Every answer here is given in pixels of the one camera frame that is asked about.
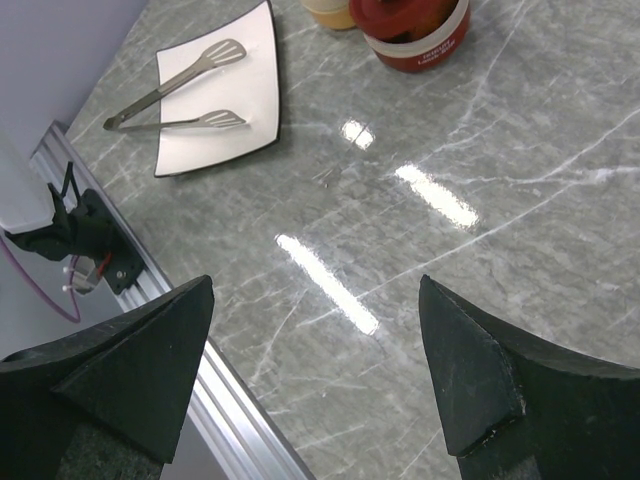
beige container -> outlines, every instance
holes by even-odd
[[[346,30],[355,26],[349,13],[349,0],[300,0],[300,3],[323,27]]]

tongs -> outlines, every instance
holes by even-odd
[[[216,127],[226,128],[246,123],[245,120],[229,110],[217,110],[207,113],[199,118],[184,120],[179,122],[155,123],[151,125],[135,125],[131,127],[120,127],[120,125],[131,117],[139,114],[154,103],[160,101],[178,88],[189,83],[205,72],[224,67],[232,63],[239,62],[247,56],[247,51],[242,44],[233,39],[226,39],[207,48],[200,58],[190,67],[182,71],[175,77],[166,81],[158,88],[148,93],[140,100],[132,103],[127,108],[108,118],[103,125],[105,130],[130,132],[134,130],[158,130],[165,127]]]

cable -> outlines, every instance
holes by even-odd
[[[40,286],[35,282],[35,280],[33,278],[31,278],[29,273],[27,273],[27,271],[20,264],[18,259],[13,255],[11,250],[9,250],[9,247],[5,243],[3,235],[1,233],[0,233],[0,250],[2,250],[4,255],[7,257],[7,260],[9,261],[9,263],[11,265],[13,265],[13,267],[16,269],[16,271],[22,277],[22,279],[31,287],[31,289],[34,291],[34,293],[44,301],[44,303],[46,303],[58,315],[60,315],[64,319],[70,321],[71,323],[80,323],[81,322],[80,310],[78,309],[78,303],[76,301],[76,297],[75,297],[73,289],[70,290],[70,296],[71,296],[71,304],[73,305],[73,310],[74,310],[75,316],[71,315],[70,313],[67,313],[60,305],[58,305],[56,302],[54,302],[51,299],[51,297],[49,297],[49,295],[47,295],[44,292],[44,290],[42,290],[42,288],[40,288]],[[76,266],[77,262],[78,262],[78,257],[74,256],[71,259],[71,263],[69,265],[70,269],[71,269],[71,271],[69,272],[69,285],[71,285],[71,282],[73,281],[74,269],[75,269],[75,266]]]

gray marble surface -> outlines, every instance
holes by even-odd
[[[459,478],[423,273],[640,367],[637,2],[475,1],[459,51],[406,75],[275,0],[280,143],[154,179],[157,137],[102,121],[157,85],[156,50],[255,3],[151,0],[69,137],[175,284],[214,278],[212,337],[318,478]]]

table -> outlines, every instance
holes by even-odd
[[[640,366],[636,2],[475,1],[450,60],[406,75],[275,0],[280,142],[153,178],[157,135],[102,121],[157,85],[158,49],[256,3],[151,0],[68,137],[175,284],[213,277],[212,338],[318,478],[459,478],[422,274]]]

